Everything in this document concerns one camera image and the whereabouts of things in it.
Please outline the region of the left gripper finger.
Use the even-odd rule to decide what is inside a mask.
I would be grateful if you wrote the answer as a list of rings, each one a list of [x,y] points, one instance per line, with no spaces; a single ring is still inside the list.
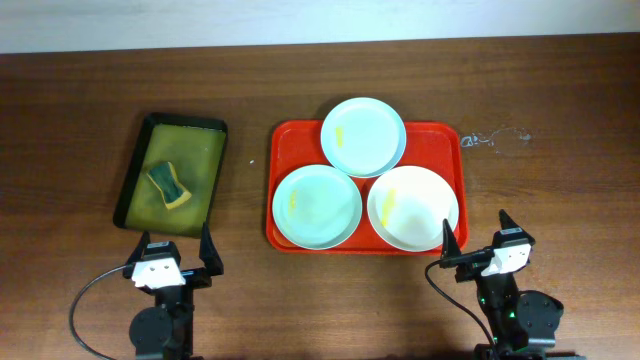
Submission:
[[[150,243],[150,234],[147,231],[144,231],[142,233],[142,236],[141,236],[138,244],[136,245],[136,247],[132,251],[132,253],[129,256],[129,258],[127,259],[126,265],[133,265],[133,264],[137,263],[138,261],[140,261],[142,259],[143,255],[144,255],[145,249],[147,248],[149,243]]]
[[[209,276],[219,276],[224,274],[224,265],[217,249],[214,246],[207,222],[203,223],[201,229],[199,259],[203,262],[204,268]]]

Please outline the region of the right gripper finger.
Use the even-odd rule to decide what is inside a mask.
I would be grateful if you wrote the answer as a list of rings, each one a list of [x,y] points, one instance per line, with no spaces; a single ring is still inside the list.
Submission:
[[[504,209],[500,209],[498,215],[501,226],[501,233],[519,233],[522,231],[522,228],[509,216],[509,214]]]
[[[442,225],[443,242],[440,259],[442,261],[453,261],[454,259],[461,256],[461,250],[449,221],[447,219],[444,219]]]

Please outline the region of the yellow green sponge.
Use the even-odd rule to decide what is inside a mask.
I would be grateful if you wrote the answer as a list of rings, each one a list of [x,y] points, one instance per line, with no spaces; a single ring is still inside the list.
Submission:
[[[155,165],[147,171],[146,175],[160,192],[168,210],[178,208],[191,199],[192,193],[179,181],[171,162]]]

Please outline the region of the pale green plate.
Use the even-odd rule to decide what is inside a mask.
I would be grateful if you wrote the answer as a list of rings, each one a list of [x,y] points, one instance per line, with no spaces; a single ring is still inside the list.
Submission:
[[[327,165],[307,165],[284,177],[271,201],[277,229],[306,250],[344,243],[357,229],[363,202],[355,182]]]

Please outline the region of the pale blue top plate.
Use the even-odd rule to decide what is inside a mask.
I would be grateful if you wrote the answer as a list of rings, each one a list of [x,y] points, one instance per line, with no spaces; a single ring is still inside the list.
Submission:
[[[398,164],[407,145],[400,115],[385,102],[357,97],[336,105],[322,122],[322,151],[335,168],[372,178]]]

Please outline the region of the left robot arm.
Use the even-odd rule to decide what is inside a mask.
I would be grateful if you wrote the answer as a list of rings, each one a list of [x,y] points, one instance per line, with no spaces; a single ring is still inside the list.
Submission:
[[[139,360],[194,359],[194,292],[212,286],[224,273],[209,225],[201,228],[199,268],[182,270],[181,255],[172,241],[153,243],[145,231],[125,263],[123,277],[154,297],[154,305],[131,321],[129,338]]]

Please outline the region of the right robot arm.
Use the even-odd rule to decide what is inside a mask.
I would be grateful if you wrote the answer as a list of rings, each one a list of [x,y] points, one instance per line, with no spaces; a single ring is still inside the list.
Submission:
[[[444,220],[438,266],[454,268],[458,283],[476,284],[477,301],[489,325],[481,327],[488,342],[475,346],[474,359],[548,359],[564,306],[540,291],[518,288],[515,274],[530,263],[535,239],[504,210],[499,221],[501,229],[489,246],[464,254]]]

